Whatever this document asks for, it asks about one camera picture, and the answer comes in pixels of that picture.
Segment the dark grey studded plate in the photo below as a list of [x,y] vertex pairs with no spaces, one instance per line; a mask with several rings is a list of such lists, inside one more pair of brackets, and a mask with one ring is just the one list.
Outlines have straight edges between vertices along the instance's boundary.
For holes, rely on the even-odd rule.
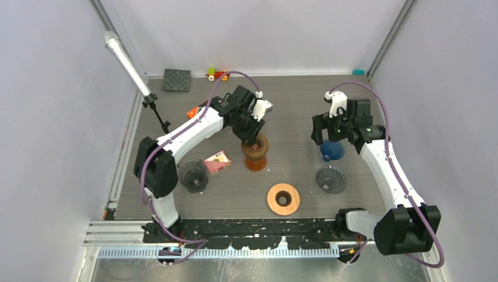
[[190,82],[190,70],[165,69],[161,89],[165,92],[188,92]]

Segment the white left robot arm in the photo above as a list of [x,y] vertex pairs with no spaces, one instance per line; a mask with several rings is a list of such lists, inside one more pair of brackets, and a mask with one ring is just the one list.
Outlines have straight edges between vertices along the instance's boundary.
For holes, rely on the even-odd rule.
[[180,216],[175,207],[173,190],[179,177],[179,161],[203,140],[230,127],[244,144],[252,146],[264,126],[264,115],[273,105],[239,85],[224,97],[214,96],[201,111],[174,131],[139,143],[133,173],[137,177],[143,203],[150,204],[155,220],[160,224],[157,235],[166,243],[174,243],[180,235],[176,224]]

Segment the silver microphone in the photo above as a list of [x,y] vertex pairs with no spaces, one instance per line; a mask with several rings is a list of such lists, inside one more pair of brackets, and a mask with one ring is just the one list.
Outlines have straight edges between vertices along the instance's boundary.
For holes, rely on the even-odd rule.
[[143,99],[147,99],[152,94],[152,91],[145,83],[139,71],[132,62],[123,42],[113,31],[106,31],[103,35],[105,48],[117,59],[129,78],[137,86]]

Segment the coffee paper filter box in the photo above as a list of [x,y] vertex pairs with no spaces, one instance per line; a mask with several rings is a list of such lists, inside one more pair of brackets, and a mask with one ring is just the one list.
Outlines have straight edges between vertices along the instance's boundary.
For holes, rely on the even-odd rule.
[[194,108],[192,108],[191,110],[189,110],[186,115],[189,119],[192,119],[194,118],[196,115],[198,115],[199,113],[201,113],[203,111],[203,109],[206,107],[206,104],[207,104],[207,100],[205,100],[203,103],[195,106]]

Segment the red toy brick car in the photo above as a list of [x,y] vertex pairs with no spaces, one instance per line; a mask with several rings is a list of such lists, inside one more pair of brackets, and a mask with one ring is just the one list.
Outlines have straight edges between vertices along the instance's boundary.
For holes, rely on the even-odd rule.
[[216,79],[227,81],[228,78],[230,77],[230,74],[225,75],[225,72],[216,70],[216,68],[208,68],[208,71],[205,74],[205,76],[210,82],[214,82]]

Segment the grey ribbed dripper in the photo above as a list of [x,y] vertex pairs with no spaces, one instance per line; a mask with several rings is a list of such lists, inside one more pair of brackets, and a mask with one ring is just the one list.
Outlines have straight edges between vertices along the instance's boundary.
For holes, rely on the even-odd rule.
[[345,173],[335,166],[323,166],[316,175],[317,186],[327,194],[340,194],[347,186]]

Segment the dark smoky glass dripper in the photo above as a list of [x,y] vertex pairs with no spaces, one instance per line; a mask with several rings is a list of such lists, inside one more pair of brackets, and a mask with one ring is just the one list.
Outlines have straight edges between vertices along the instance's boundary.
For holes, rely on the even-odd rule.
[[189,193],[204,192],[208,184],[208,171],[202,160],[187,162],[180,167],[179,182]]

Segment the amber glass carafe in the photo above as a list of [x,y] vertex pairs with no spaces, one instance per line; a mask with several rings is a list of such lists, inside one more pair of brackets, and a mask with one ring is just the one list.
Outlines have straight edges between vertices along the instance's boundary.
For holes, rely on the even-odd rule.
[[244,159],[244,164],[248,170],[252,172],[258,172],[266,167],[267,158],[266,155],[260,157],[246,156]]

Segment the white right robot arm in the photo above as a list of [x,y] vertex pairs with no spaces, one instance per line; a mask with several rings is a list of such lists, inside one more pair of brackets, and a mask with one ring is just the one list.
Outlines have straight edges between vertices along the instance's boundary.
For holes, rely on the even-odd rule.
[[312,118],[312,140],[321,145],[323,131],[328,140],[346,139],[370,168],[381,191],[386,213],[382,217],[365,209],[341,209],[335,225],[337,237],[352,240],[361,234],[375,242],[383,255],[428,252],[437,232],[441,213],[417,194],[404,175],[393,152],[383,125],[374,125],[369,99],[341,98],[337,94],[326,99],[329,112]]

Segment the blue ribbed dripper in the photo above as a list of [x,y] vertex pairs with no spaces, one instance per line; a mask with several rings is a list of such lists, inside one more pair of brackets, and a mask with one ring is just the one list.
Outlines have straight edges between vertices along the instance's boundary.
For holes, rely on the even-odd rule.
[[345,147],[342,143],[331,142],[329,140],[324,140],[323,144],[319,146],[319,150],[322,154],[322,159],[325,162],[339,160],[345,154]]

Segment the teal block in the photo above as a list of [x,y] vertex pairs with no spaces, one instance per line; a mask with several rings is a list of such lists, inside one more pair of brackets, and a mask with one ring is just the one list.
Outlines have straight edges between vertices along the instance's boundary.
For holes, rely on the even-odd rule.
[[352,71],[352,74],[353,75],[365,75],[365,70],[363,70],[363,69],[354,69]]

